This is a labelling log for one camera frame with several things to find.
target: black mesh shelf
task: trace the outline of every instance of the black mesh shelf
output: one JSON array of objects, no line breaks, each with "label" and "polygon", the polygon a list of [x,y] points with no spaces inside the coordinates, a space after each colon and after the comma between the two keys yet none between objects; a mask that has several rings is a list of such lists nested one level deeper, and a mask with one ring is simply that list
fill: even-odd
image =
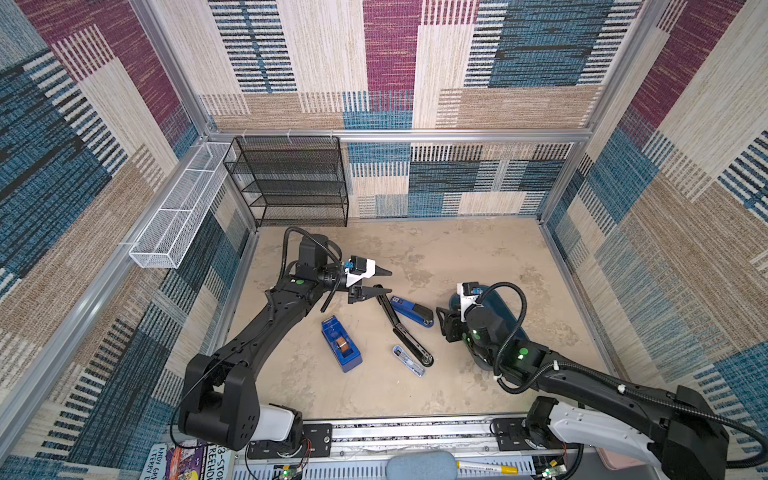
[{"label": "black mesh shelf", "polygon": [[224,163],[257,225],[346,227],[349,196],[337,137],[236,137]]}]

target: marker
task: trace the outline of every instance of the marker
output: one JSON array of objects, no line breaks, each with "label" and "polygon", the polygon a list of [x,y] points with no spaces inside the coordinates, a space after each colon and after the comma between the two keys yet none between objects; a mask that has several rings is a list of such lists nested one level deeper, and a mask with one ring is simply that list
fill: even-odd
[{"label": "marker", "polygon": [[464,462],[463,460],[456,461],[457,468],[466,468],[469,470],[482,470],[483,472],[496,472],[502,475],[517,475],[518,470],[516,467],[505,467],[503,465],[490,465],[488,463],[474,463]]}]

